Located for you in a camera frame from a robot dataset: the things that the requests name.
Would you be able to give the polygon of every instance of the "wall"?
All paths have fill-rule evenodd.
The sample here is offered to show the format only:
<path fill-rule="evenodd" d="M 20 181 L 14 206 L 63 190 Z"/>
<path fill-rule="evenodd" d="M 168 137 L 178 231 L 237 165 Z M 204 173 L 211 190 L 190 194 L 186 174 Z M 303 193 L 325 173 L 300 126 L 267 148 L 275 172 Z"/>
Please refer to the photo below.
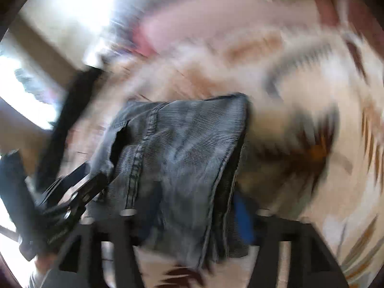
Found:
<path fill-rule="evenodd" d="M 112 0 L 28 0 L 20 15 L 77 69 L 109 24 Z"/>
<path fill-rule="evenodd" d="M 20 149 L 28 175 L 35 170 L 49 134 L 50 131 L 39 128 L 0 98 L 0 151 Z"/>

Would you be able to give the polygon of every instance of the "gray denim fabric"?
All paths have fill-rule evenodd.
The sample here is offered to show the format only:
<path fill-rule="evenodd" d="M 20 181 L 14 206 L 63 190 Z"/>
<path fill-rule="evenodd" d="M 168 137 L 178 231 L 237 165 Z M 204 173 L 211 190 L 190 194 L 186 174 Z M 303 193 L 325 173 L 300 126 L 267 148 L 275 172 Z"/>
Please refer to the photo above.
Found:
<path fill-rule="evenodd" d="M 133 208 L 161 183 L 163 199 L 145 245 L 189 267 L 228 256 L 227 214 L 247 120 L 242 94 L 206 101 L 129 101 L 96 153 L 91 175 L 111 182 L 99 218 Z"/>

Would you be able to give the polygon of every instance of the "blue fabric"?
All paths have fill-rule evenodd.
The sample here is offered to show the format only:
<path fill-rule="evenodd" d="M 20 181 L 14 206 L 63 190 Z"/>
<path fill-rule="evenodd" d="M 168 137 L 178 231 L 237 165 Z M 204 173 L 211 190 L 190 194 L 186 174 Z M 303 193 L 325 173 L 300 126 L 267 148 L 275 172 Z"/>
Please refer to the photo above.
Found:
<path fill-rule="evenodd" d="M 245 202 L 238 192 L 234 194 L 235 221 L 241 239 L 251 245 L 255 241 L 252 217 L 245 207 Z"/>

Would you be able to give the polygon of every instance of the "metal rivet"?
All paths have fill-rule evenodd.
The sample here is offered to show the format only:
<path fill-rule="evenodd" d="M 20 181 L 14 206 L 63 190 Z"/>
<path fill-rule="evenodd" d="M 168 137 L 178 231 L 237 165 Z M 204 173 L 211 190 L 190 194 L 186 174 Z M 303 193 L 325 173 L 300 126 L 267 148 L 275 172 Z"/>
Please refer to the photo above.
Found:
<path fill-rule="evenodd" d="M 88 216 L 80 220 L 80 224 L 83 224 L 83 225 L 91 225 L 93 222 L 95 222 L 95 219 Z"/>
<path fill-rule="evenodd" d="M 72 194 L 72 196 L 71 196 L 71 200 L 74 200 L 76 196 L 77 196 L 77 192 L 74 192 L 74 193 Z"/>
<path fill-rule="evenodd" d="M 273 215 L 273 213 L 270 209 L 259 209 L 256 212 L 256 214 L 259 216 L 272 216 Z"/>
<path fill-rule="evenodd" d="M 64 220 L 66 220 L 71 215 L 71 208 L 68 208 L 67 212 L 64 214 Z"/>
<path fill-rule="evenodd" d="M 132 216 L 136 214 L 136 209 L 124 209 L 120 211 L 121 216 Z"/>

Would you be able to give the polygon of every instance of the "cloth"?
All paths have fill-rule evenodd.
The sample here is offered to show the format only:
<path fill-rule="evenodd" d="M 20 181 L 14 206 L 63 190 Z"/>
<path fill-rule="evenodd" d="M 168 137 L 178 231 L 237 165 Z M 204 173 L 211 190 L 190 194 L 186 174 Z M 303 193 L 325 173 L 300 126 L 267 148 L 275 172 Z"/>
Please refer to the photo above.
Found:
<path fill-rule="evenodd" d="M 241 192 L 234 193 L 235 223 L 241 240 L 252 245 L 256 241 L 254 231 L 253 213 L 257 213 L 258 207 L 254 200 L 245 200 Z"/>
<path fill-rule="evenodd" d="M 99 197 L 103 215 L 134 208 L 160 183 L 163 198 L 146 247 L 192 268 L 223 260 L 246 120 L 244 95 L 128 102 L 92 162 L 91 176 L 112 179 Z"/>

